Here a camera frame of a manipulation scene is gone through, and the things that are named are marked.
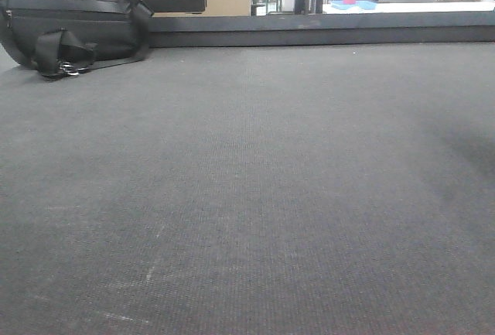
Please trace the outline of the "black fabric shoulder bag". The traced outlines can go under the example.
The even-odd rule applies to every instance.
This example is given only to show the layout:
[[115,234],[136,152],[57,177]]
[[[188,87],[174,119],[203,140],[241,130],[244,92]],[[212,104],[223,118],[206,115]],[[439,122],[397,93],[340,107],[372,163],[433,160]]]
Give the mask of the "black fabric shoulder bag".
[[47,79],[145,59],[154,12],[142,0],[1,0],[1,45]]

